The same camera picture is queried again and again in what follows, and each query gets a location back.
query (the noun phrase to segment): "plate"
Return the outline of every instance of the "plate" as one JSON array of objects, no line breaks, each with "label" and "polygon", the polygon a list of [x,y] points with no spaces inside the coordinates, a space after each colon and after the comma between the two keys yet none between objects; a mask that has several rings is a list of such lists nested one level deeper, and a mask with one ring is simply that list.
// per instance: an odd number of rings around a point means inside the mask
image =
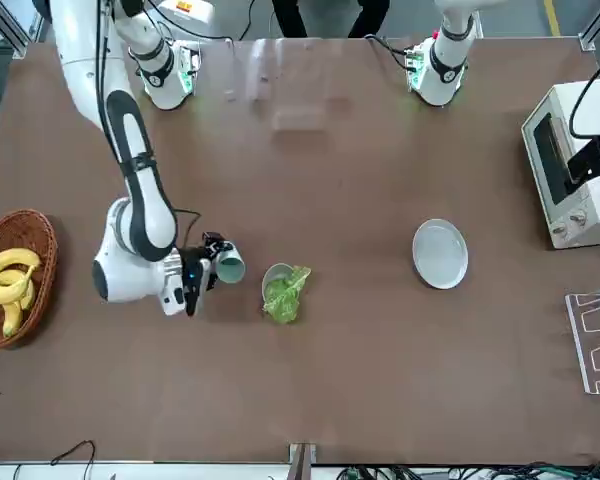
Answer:
[{"label": "plate", "polygon": [[413,262],[432,287],[453,288],[467,273],[467,244],[452,223],[439,218],[427,220],[413,237]]}]

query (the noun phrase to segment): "dish rack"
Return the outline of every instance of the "dish rack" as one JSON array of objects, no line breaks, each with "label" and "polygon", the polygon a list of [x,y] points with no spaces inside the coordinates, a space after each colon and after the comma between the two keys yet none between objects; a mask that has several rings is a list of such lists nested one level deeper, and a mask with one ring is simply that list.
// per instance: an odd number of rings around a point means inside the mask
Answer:
[{"label": "dish rack", "polygon": [[600,290],[565,296],[584,390],[600,395]]}]

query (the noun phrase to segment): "green vegetable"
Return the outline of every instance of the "green vegetable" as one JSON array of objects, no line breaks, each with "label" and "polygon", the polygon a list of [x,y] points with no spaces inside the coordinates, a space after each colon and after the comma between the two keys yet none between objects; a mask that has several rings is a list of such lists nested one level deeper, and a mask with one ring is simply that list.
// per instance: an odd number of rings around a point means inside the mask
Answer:
[{"label": "green vegetable", "polygon": [[311,269],[293,267],[288,278],[272,280],[264,291],[264,311],[281,324],[291,323],[298,316],[298,298]]}]

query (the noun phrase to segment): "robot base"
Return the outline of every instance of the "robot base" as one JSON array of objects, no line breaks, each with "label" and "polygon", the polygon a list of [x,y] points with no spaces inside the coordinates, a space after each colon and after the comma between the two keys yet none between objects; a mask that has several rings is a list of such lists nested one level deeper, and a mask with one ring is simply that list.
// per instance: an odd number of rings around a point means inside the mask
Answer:
[{"label": "robot base", "polygon": [[450,82],[444,83],[431,65],[430,51],[433,44],[434,39],[427,38],[408,51],[407,67],[412,67],[415,71],[407,71],[407,84],[429,105],[442,107],[453,99],[460,88],[466,66]]},{"label": "robot base", "polygon": [[200,51],[190,48],[190,42],[176,41],[171,50],[174,55],[174,67],[162,86],[152,84],[152,78],[142,77],[144,91],[160,110],[178,108],[184,100],[194,94],[196,77],[200,69]]}]

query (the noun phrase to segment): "oven knob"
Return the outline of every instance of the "oven knob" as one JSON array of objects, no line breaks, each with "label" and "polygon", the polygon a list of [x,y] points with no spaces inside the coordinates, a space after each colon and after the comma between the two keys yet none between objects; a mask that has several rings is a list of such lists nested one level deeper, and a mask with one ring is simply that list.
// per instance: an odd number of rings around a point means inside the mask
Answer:
[{"label": "oven knob", "polygon": [[587,214],[582,210],[576,210],[569,215],[569,220],[574,222],[579,227],[584,227],[587,223]]},{"label": "oven knob", "polygon": [[554,235],[565,237],[567,235],[567,226],[564,223],[558,223],[556,226],[553,227],[551,233],[553,233]]}]

